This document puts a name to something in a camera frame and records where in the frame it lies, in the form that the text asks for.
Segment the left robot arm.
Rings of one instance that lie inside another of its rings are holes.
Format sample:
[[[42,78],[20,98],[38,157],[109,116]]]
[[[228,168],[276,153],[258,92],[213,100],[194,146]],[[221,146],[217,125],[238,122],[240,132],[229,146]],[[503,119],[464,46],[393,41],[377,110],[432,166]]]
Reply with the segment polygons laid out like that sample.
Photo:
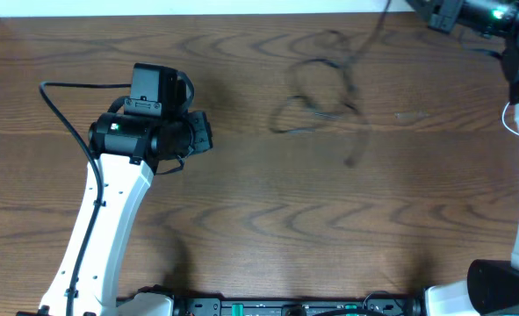
[[[118,300],[119,274],[133,223],[162,161],[186,159],[213,146],[202,111],[190,111],[195,89],[181,70],[147,63],[133,67],[129,95],[117,98],[91,124],[84,140],[52,101],[88,160],[76,223],[38,315],[181,315],[156,290]]]

